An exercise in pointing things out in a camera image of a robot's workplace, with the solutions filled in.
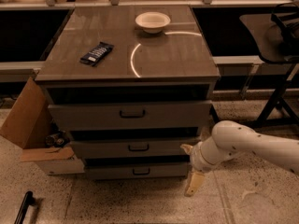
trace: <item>dark countertop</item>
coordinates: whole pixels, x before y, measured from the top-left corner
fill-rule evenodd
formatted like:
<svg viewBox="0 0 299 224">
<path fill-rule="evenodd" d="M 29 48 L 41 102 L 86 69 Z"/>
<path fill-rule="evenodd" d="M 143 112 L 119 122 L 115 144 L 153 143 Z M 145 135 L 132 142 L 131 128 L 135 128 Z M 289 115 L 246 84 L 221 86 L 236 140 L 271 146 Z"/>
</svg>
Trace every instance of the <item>dark countertop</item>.
<svg viewBox="0 0 299 224">
<path fill-rule="evenodd" d="M 135 18 L 147 11 L 163 12 L 171 23 L 157 35 L 146 34 Z M 80 63 L 80 57 L 100 41 L 114 49 L 96 67 Z M 218 77 L 189 6 L 117 6 L 76 7 L 36 81 Z"/>
</svg>

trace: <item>cardboard box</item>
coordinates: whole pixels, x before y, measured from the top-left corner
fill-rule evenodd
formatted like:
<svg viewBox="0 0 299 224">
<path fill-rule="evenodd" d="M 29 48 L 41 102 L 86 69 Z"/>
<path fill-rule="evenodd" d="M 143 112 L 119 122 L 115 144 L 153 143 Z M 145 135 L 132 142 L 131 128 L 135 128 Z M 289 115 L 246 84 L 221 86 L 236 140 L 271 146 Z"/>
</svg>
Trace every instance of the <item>cardboard box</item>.
<svg viewBox="0 0 299 224">
<path fill-rule="evenodd" d="M 0 135 L 22 148 L 21 161 L 34 161 L 46 174 L 84 173 L 71 147 L 45 147 L 53 133 L 52 117 L 42 90 L 29 78 L 0 129 Z"/>
</svg>

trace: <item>speckled floor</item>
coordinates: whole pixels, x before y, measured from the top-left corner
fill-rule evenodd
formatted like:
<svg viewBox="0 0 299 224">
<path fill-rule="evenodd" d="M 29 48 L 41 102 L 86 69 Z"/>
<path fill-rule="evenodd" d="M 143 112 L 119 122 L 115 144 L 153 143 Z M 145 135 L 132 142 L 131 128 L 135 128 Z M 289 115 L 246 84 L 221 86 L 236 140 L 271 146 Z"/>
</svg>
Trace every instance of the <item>speckled floor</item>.
<svg viewBox="0 0 299 224">
<path fill-rule="evenodd" d="M 221 119 L 236 120 L 255 119 L 263 105 L 214 103 Z M 0 126 L 9 110 L 9 105 L 0 109 Z M 259 132 L 299 139 L 297 126 Z M 187 198 L 182 178 L 91 181 L 84 175 L 49 176 L 34 163 L 20 163 L 21 150 L 1 136 L 0 150 L 1 224 L 14 222 L 28 190 L 38 207 L 29 208 L 24 223 L 299 223 L 299 177 L 253 154 L 208 173 L 199 191 Z"/>
</svg>

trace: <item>drawer cabinet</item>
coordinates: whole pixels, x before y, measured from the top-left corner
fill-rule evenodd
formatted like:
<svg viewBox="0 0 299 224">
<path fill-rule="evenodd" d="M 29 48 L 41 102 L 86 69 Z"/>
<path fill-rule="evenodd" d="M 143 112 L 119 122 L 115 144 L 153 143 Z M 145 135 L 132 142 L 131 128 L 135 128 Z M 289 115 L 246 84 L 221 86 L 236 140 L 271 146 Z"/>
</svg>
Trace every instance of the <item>drawer cabinet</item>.
<svg viewBox="0 0 299 224">
<path fill-rule="evenodd" d="M 146 10 L 172 21 L 146 34 L 135 25 Z M 186 176 L 180 145 L 199 141 L 220 77 L 190 7 L 76 7 L 72 16 L 36 83 L 86 175 Z M 80 63 L 100 41 L 113 50 L 96 66 Z"/>
<path fill-rule="evenodd" d="M 124 178 L 149 178 L 149 177 L 170 177 L 183 176 L 188 173 L 187 162 L 175 163 L 149 163 L 143 165 L 122 165 L 86 167 L 85 173 L 90 179 L 124 179 Z"/>
<path fill-rule="evenodd" d="M 106 159 L 118 157 L 156 157 L 184 155 L 183 143 L 195 145 L 196 139 L 131 140 L 122 142 L 72 141 L 71 147 L 78 158 Z"/>
<path fill-rule="evenodd" d="M 210 101 L 109 105 L 50 105 L 63 130 L 198 127 L 207 119 Z"/>
</svg>

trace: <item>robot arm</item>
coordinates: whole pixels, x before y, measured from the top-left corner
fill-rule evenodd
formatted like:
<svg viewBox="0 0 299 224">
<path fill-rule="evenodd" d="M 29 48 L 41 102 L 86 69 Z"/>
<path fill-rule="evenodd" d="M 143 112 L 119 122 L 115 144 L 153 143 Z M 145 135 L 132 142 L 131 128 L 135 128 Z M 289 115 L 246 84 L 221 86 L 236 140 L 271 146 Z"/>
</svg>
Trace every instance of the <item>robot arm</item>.
<svg viewBox="0 0 299 224">
<path fill-rule="evenodd" d="M 192 172 L 188 177 L 186 196 L 193 196 L 204 181 L 204 173 L 240 152 L 250 152 L 264 160 L 299 175 L 299 140 L 256 133 L 232 121 L 221 121 L 211 136 L 195 146 L 181 145 L 190 155 Z"/>
</svg>

